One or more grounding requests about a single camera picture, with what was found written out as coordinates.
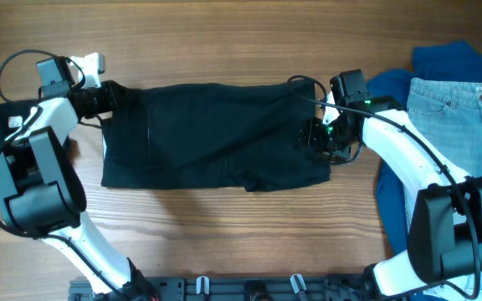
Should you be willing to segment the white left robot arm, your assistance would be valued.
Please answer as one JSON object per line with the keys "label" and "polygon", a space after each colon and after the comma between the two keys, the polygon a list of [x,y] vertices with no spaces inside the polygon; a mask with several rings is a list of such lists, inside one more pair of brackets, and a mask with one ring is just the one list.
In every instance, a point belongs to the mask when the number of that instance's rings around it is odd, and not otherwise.
{"label": "white left robot arm", "polygon": [[158,300],[156,288],[105,239],[63,143],[82,119],[116,111],[136,91],[105,81],[36,100],[0,145],[0,228],[58,249],[88,279],[95,300]]}

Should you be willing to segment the black shorts white lining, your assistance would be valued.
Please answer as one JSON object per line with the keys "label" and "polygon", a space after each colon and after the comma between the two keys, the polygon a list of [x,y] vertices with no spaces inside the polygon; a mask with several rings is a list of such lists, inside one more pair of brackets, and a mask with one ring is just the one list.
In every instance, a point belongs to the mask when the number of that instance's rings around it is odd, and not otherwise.
{"label": "black shorts white lining", "polygon": [[102,123],[101,184],[252,192],[328,181],[329,163],[298,145],[304,123],[315,116],[314,96],[308,81],[129,89]]}

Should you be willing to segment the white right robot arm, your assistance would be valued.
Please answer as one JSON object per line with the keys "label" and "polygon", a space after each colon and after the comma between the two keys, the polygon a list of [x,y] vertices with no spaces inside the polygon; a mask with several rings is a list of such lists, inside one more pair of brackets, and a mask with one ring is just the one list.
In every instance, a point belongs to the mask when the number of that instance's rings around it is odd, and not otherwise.
{"label": "white right robot arm", "polygon": [[397,300],[439,286],[463,290],[461,276],[482,272],[482,176],[445,158],[392,97],[347,96],[336,119],[308,119],[299,143],[348,162],[353,143],[375,151],[413,195],[405,251],[365,268],[365,300]]}

